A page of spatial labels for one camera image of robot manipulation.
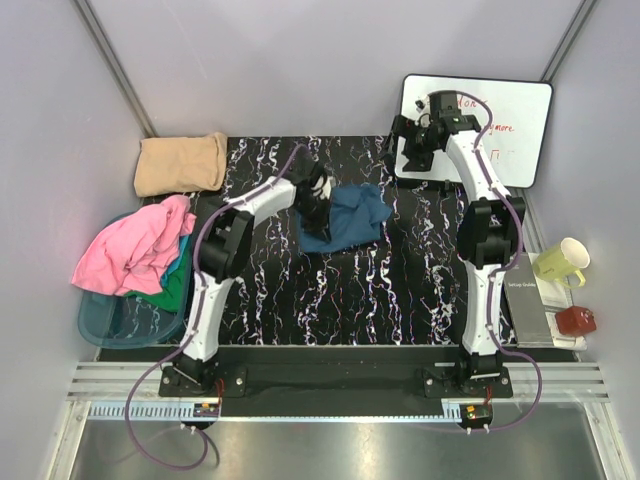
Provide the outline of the blue t shirt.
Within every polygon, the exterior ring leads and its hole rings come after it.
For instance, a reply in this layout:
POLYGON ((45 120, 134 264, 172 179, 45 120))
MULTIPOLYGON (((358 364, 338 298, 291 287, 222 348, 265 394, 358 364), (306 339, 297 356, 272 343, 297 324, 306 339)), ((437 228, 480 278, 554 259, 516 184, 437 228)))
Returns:
POLYGON ((329 240, 305 232, 298 217, 298 243, 305 254, 328 254, 376 242, 392 209, 382 200, 377 185, 345 185, 332 192, 329 240))

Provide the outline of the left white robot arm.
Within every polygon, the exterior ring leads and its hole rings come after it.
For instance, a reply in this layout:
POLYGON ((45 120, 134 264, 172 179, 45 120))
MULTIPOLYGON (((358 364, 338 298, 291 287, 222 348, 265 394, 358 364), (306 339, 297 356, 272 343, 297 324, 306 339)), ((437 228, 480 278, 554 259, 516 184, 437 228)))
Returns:
POLYGON ((248 264, 255 228, 292 208, 301 216, 304 232, 328 240, 333 184, 321 162, 292 153, 278 175, 248 193, 200 205, 192 306, 178 352, 163 362, 160 396, 204 396, 222 390, 216 365, 222 316, 231 288, 248 264))

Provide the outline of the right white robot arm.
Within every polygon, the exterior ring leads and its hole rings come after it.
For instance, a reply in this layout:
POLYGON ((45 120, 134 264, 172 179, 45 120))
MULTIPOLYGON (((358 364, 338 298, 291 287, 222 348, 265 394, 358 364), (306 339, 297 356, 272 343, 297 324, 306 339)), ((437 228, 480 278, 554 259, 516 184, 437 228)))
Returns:
POLYGON ((418 101, 420 115, 394 118, 391 137, 401 139, 402 154, 411 167, 429 170, 441 151, 460 177, 468 206, 456 245, 464 262, 468 303, 460 353, 442 379, 426 387, 463 397, 509 398, 513 391, 499 340, 501 298, 506 272, 523 249, 525 202, 512 196, 499 180, 483 144, 488 125, 458 104, 461 92, 439 90, 418 101))

